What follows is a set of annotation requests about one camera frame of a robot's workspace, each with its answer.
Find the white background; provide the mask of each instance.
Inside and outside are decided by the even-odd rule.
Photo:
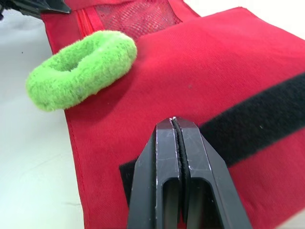
[[[201,16],[243,6],[305,39],[304,0],[185,0]],[[25,92],[30,71],[51,56],[40,20],[5,11],[0,21],[0,228],[83,229],[63,111],[38,110]],[[280,229],[305,228],[305,212]]]

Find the green scrunchie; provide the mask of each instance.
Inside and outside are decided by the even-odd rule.
[[[40,109],[66,109],[126,74],[136,55],[130,37],[118,31],[98,31],[34,69],[26,89]]]

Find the zipper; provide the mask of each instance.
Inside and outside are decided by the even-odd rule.
[[[82,37],[86,37],[92,33],[94,33],[93,26],[90,22],[90,19],[85,11],[85,9],[80,9],[76,11],[77,21],[80,28],[80,32]]]

